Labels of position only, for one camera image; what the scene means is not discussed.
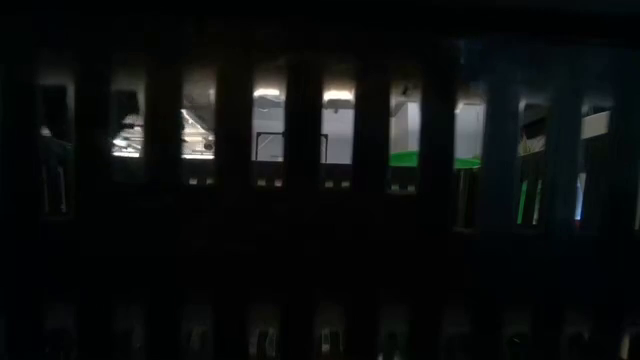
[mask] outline vertical slat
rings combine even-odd
[[[429,231],[451,228],[456,72],[453,48],[439,47],[424,64],[421,99],[418,195]]]
[[[28,251],[37,242],[41,206],[33,24],[21,16],[3,21],[5,49],[0,65],[0,223],[6,235],[0,248],[7,277],[6,346],[10,359],[44,356],[42,262]],[[20,37],[13,36],[19,31]]]
[[[320,182],[322,120],[322,68],[315,60],[290,60],[284,118],[285,186],[294,192],[315,189]]]
[[[315,309],[307,287],[302,285],[290,289],[280,326],[282,360],[313,359]]]
[[[350,360],[377,358],[379,311],[373,289],[369,290],[355,290],[346,304],[344,354]]]
[[[87,44],[77,40],[75,64],[75,183],[78,216],[103,207],[110,171],[109,104],[111,54],[97,26]]]
[[[284,182],[292,194],[318,188],[322,120],[322,70],[304,56],[290,59],[285,103]],[[304,284],[289,283],[282,313],[282,359],[311,359],[315,306]]]
[[[215,102],[216,183],[225,192],[251,186],[253,64],[227,53],[217,69]]]
[[[515,83],[513,54],[495,50],[487,90],[478,227],[505,232],[515,224],[514,194],[518,178],[516,156],[520,95]]]
[[[550,52],[551,82],[550,118],[546,129],[544,199],[540,209],[543,226],[548,234],[549,251],[561,248],[575,233],[576,182],[578,176],[578,148],[582,124],[583,93],[579,69],[572,49],[553,49]],[[555,289],[560,281],[556,273],[562,269],[552,259],[541,286]],[[563,299],[548,295],[538,299],[533,308],[533,343],[537,359],[558,359],[560,335],[564,318]]]
[[[28,26],[28,21],[18,18],[5,25],[22,28]],[[20,223],[23,230],[33,229],[29,224],[37,222],[42,209],[35,60],[31,34],[25,31],[23,39],[9,36],[0,74],[0,209],[7,225]]]
[[[175,19],[154,19],[145,25],[145,175],[151,184],[176,185],[182,154],[182,28]]]
[[[552,234],[569,235],[575,230],[578,147],[582,125],[582,89],[569,59],[570,49],[556,49],[550,118],[546,136],[545,210],[546,227]]]
[[[249,354],[246,292],[227,289],[213,294],[214,359],[246,360]]]
[[[497,234],[511,231],[515,225],[518,181],[517,146],[520,94],[516,84],[515,53],[496,44],[492,48],[487,86],[487,110],[484,127],[482,167],[478,199],[478,230],[481,241],[496,241]],[[491,294],[495,272],[488,266],[492,254],[484,253],[474,264],[478,289],[471,296],[470,325],[474,359],[501,359],[502,307]]]
[[[422,69],[418,200],[419,213],[423,214],[422,236],[434,236],[434,239],[446,239],[453,220],[457,56],[453,47],[435,46],[430,49],[429,60]],[[466,184],[467,181],[461,179],[461,186]],[[439,253],[441,244],[433,245],[432,249],[438,249],[434,253]],[[416,288],[412,294],[409,355],[412,360],[438,358],[444,302],[426,295],[420,286]]]
[[[634,86],[640,79],[635,61],[637,53],[618,54],[614,75],[614,102],[609,120],[607,151],[608,196],[606,225],[618,237],[627,238],[634,230],[638,196],[638,158],[640,153],[640,124],[638,95]]]
[[[639,59],[636,51],[614,53],[614,108],[609,120],[606,200],[602,211],[602,234],[596,245],[596,261],[602,272],[602,282],[595,286],[598,286],[602,295],[594,308],[594,328],[589,338],[593,359],[615,358],[622,339],[624,301],[613,294],[627,293],[624,289],[629,284],[623,279],[627,279],[624,274],[628,270],[621,266],[621,259],[625,258],[625,243],[635,240],[633,233],[640,155],[640,111],[636,90],[640,81],[640,70],[636,65]]]
[[[353,189],[385,192],[389,162],[389,67],[364,59],[356,69]]]

